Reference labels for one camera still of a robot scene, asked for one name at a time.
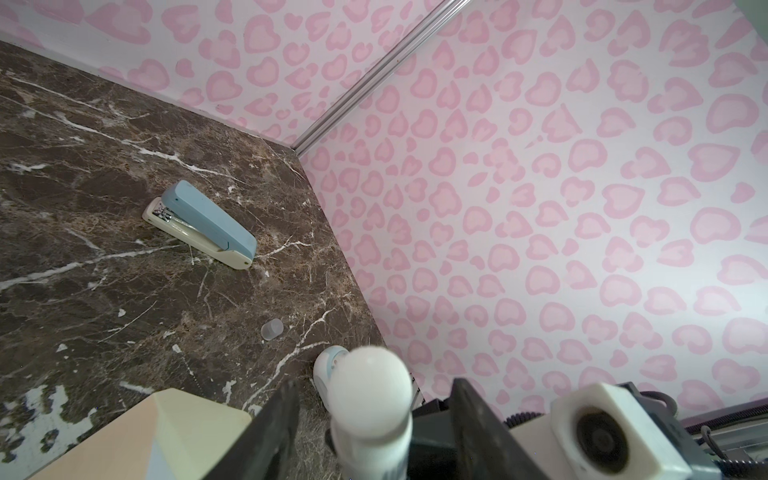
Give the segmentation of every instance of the blue stapler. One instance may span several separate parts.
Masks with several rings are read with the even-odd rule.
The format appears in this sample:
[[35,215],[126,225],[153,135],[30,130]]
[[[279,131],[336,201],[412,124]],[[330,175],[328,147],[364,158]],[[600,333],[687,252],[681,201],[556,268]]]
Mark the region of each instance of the blue stapler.
[[234,269],[256,255],[256,238],[188,181],[152,200],[141,218]]

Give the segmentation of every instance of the white bottle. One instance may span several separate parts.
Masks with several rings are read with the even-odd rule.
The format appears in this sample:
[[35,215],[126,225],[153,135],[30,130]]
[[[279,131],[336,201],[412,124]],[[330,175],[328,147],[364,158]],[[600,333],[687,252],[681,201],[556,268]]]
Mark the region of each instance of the white bottle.
[[411,444],[411,376],[387,349],[363,346],[333,370],[331,436],[343,478],[405,480]]

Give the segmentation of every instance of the stapler anvil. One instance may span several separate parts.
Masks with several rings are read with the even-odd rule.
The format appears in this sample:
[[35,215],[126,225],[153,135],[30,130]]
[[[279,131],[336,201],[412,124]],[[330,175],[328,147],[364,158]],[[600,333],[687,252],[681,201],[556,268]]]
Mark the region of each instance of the stapler anvil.
[[152,200],[141,218],[237,270],[256,255],[256,238],[186,180]]

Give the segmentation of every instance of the marble surface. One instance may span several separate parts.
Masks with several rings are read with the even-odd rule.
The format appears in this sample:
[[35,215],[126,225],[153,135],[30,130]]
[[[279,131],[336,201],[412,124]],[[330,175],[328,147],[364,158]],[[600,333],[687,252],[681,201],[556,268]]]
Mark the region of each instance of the marble surface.
[[[141,219],[185,179],[254,233],[232,270]],[[300,381],[294,478],[337,478],[309,383],[382,344],[292,151],[0,47],[0,477],[25,478],[145,396],[238,409]],[[265,343],[260,327],[286,332]]]

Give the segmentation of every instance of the silver metal strip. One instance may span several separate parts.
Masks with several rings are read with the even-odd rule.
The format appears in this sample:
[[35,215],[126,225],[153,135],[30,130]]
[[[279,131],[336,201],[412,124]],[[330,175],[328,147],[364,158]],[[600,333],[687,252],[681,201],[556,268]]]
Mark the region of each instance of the silver metal strip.
[[296,154],[306,153],[323,135],[334,128],[350,111],[387,79],[422,43],[432,37],[472,0],[445,0],[432,10],[404,39],[374,65],[368,73],[336,101],[291,145]]

